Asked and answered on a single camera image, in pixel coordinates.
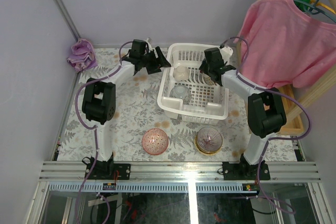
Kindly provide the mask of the brown checker pattern bowl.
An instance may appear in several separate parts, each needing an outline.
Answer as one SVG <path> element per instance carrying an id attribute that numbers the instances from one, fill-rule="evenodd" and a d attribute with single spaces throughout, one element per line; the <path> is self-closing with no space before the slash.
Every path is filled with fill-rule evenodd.
<path id="1" fill-rule="evenodd" d="M 210 78 L 210 76 L 208 76 L 208 75 L 206 75 L 206 74 L 203 74 L 203 79 L 204 79 L 204 82 L 205 82 L 207 85 L 209 85 L 209 86 L 216 86 L 216 85 L 217 85 L 217 83 L 214 82 L 214 81 Z"/>

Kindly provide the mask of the white plastic dish rack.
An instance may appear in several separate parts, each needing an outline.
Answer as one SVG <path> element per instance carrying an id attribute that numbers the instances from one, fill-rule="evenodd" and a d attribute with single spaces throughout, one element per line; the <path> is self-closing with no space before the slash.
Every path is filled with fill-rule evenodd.
<path id="1" fill-rule="evenodd" d="M 228 117 L 229 90 L 219 85 L 207 85 L 199 71 L 205 59 L 204 50 L 210 48 L 214 46 L 193 43 L 170 45 L 166 59 L 172 66 L 164 69 L 157 95 L 158 106 L 166 116 L 211 125 L 216 125 Z M 187 81 L 174 79 L 173 71 L 178 66 L 185 66 L 190 70 Z M 176 85 L 186 86 L 191 90 L 192 98 L 189 104 L 184 104 L 182 99 L 170 98 L 170 92 Z"/>

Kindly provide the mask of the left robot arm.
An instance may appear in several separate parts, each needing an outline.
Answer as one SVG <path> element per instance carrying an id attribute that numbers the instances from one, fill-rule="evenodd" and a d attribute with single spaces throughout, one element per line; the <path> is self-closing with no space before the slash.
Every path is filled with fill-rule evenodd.
<path id="1" fill-rule="evenodd" d="M 107 162 L 113 150 L 110 141 L 104 140 L 104 132 L 107 122 L 113 118 L 117 108 L 117 87 L 143 68 L 148 74 L 154 74 L 171 66 L 159 46 L 152 48 L 147 40 L 138 39 L 130 43 L 128 53 L 119 56 L 119 63 L 105 77 L 90 78 L 84 85 L 82 112 L 88 121 L 95 122 L 95 125 L 87 125 L 86 128 L 93 130 L 93 157 L 101 162 L 97 166 L 97 173 L 103 179 L 111 178 L 115 172 L 115 166 Z"/>

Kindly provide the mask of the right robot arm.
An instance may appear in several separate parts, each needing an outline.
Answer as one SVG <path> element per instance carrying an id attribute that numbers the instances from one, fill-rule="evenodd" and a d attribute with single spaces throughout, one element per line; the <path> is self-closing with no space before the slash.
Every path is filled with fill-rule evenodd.
<path id="1" fill-rule="evenodd" d="M 239 166 L 240 175 L 251 179 L 258 173 L 260 157 L 267 141 L 287 123 L 280 92 L 267 89 L 246 79 L 222 58 L 222 50 L 210 48 L 204 51 L 205 59 L 199 70 L 212 81 L 237 94 L 247 103 L 247 120 L 251 130 L 248 147 L 244 152 L 245 163 Z"/>

